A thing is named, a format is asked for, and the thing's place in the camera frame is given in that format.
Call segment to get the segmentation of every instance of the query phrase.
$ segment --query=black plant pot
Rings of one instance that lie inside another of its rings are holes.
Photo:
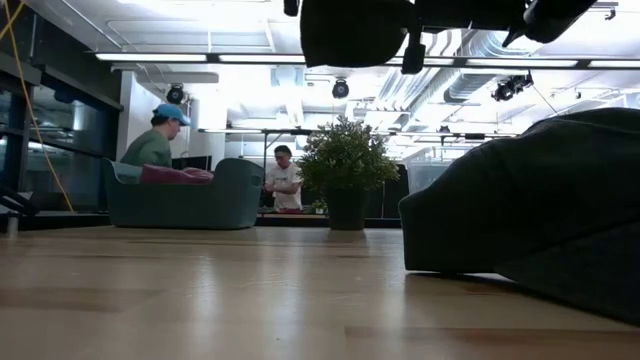
[[[329,227],[332,230],[362,230],[369,203],[369,193],[364,189],[329,190],[326,193],[329,207]]]

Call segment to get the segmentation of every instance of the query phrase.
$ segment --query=camera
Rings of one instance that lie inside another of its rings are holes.
[[[349,96],[349,85],[347,85],[347,80],[338,79],[336,80],[336,84],[333,85],[332,91],[333,97],[336,99],[344,99]]]
[[[526,76],[509,76],[506,80],[498,83],[498,88],[493,92],[493,94],[491,94],[491,97],[495,101],[509,101],[513,99],[515,95],[520,94],[524,89],[530,86],[533,86],[533,77],[531,76],[531,72]]]
[[[186,100],[183,84],[173,84],[167,93],[167,102],[173,105],[181,105]]]

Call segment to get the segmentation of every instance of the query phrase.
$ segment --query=person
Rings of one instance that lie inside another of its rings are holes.
[[[190,120],[180,108],[171,104],[162,104],[153,111],[153,128],[129,145],[121,163],[144,166],[154,165],[171,167],[171,147],[169,141],[178,136],[180,127],[189,126]]]
[[[274,153],[278,164],[267,173],[264,188],[267,192],[273,193],[274,208],[277,212],[300,212],[302,210],[300,196],[302,178],[298,174],[300,169],[291,162],[291,150],[286,145],[278,146]]]

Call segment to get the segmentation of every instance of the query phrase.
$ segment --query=blue cap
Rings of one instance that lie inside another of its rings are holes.
[[[191,125],[191,119],[186,117],[179,107],[171,104],[161,104],[157,109],[153,111],[157,116],[164,116],[168,118],[174,118],[182,124],[182,126]]]

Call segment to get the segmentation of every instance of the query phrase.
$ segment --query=window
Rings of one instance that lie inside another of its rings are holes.
[[[100,211],[106,208],[100,158],[46,146],[49,159],[74,210]],[[45,159],[42,145],[29,142],[25,188],[34,192],[42,210],[67,211],[68,207]]]
[[[0,184],[18,190],[26,101],[0,87]]]
[[[45,86],[34,88],[33,106],[41,134],[104,157],[115,154],[117,112],[99,110],[71,92]]]

